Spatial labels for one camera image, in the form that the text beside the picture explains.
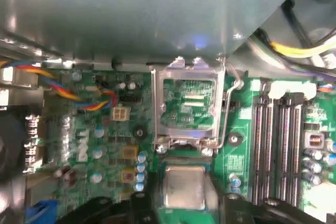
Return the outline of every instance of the electrolytic capacitor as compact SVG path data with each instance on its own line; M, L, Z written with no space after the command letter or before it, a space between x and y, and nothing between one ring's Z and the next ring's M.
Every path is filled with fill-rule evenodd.
M138 154L138 162L139 163L144 163L147 159L147 152L142 151Z
M63 179L67 181L71 181L71 180L76 179L76 177L77 177L77 170L75 168L72 168L64 174Z
M103 176L100 173L93 173L90 177L90 181L94 184L98 184L102 181Z
M330 152L336 153L336 142L334 142L334 141L327 141L327 149Z
M128 84L128 89L133 90L136 89L137 85L135 84L135 82L130 82L130 84Z
M96 138L101 138L104 136L105 130L103 127L96 127L96 129L94 130L94 135Z
M138 173L136 182L144 182L144 180L145 180L145 173Z
M323 158L323 153L320 150L305 149L303 154L315 161L320 161Z
M94 159L100 159L103 155L105 155L107 149L105 146L99 146L94 148L92 151L92 156Z
M302 179L309 182L312 186L318 186L321 184L321 178L311 172L303 172Z
M304 168L308 169L314 174L318 174L322 172L322 165L310 159L304 159L302 162L302 165Z
M240 178L234 173L231 173L229 175L229 180L230 180L230 184L232 187L239 187L242 184L242 181L240 180Z
M126 88L126 83L120 82L119 83L119 89L125 89Z
M323 157L323 162L325 162L326 165L328 166L333 166L336 165L336 155L334 154L326 154Z
M146 170L146 164L145 163L139 163L136 166L136 170L138 171L138 173L143 173Z
M143 191L144 188L145 188L145 185L144 185L144 183L141 183L141 182L136 183L134 185L134 191Z
M67 173L71 169L70 165L64 165L61 168L57 169L54 172L54 177L55 178L61 178L65 173Z

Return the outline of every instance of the ram slot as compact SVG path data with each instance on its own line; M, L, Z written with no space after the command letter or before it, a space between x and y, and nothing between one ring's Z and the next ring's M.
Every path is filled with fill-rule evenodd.
M288 172L289 172L289 134L290 134L290 114L291 107L281 106L280 108L280 125L279 125L279 150L277 162L277 198L286 201L287 200L287 188L288 188Z
M288 188L288 203L298 206L300 190L300 159L301 159L301 127L302 104L296 105L292 111L292 131L290 136L290 185Z
M266 125L265 125L265 155L264 155L264 183L263 183L263 199L268 199L271 194L272 189L272 177L274 172L274 166L273 166L273 131L274 131L274 110L275 105L274 103L270 103L266 107Z
M254 181L252 187L252 203L258 205L260 203L260 176L261 171L261 141L263 137L263 124L264 124L264 106L257 105L254 110L254 166L253 174Z

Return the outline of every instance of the metal panel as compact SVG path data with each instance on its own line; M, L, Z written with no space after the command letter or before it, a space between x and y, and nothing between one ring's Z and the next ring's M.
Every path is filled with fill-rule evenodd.
M83 60L214 60L232 53L282 1L0 0L0 24Z

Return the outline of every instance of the yellow wire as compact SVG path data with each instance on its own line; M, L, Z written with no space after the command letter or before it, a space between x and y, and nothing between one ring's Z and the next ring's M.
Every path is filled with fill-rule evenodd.
M103 106L105 106L106 104L108 104L109 101L104 101L104 102L101 102L98 106L96 106L95 108L92 108L92 109L88 109L86 108L85 110L89 110L89 111L96 111L96 110L99 110L101 109Z
M44 71L42 69L24 69L24 70L27 71L27 72L30 72L30 73L39 73L39 74L41 74L45 77L49 77L51 79L54 78L54 76L51 73L49 73L47 71Z
M8 61L0 61L0 68L4 65L4 64L6 64Z
M61 91L61 90L56 90L57 93L61 96L61 97L64 97L64 98L67 98L67 99L70 99L70 100L74 100L74 101L81 101L81 99L74 95L74 94L69 94L69 93L66 93L64 91Z
M282 45L277 42L271 42L271 45L281 53L286 55L319 55L322 52L325 52L336 46L336 41L325 43L323 45L314 47L314 48L292 48L285 45Z

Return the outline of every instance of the motherboard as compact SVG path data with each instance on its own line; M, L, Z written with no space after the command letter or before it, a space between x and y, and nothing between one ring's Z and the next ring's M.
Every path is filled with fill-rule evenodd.
M322 191L311 192L336 183L336 95L319 92L318 82L245 77L237 84L203 68L201 75L52 71L87 102L104 98L98 87L117 96L111 108L86 111L45 91L38 131L47 158L38 171L54 170L59 180L58 217L94 197L128 199L156 172L164 224L216 223L208 174L223 192L255 205L279 198L325 218Z

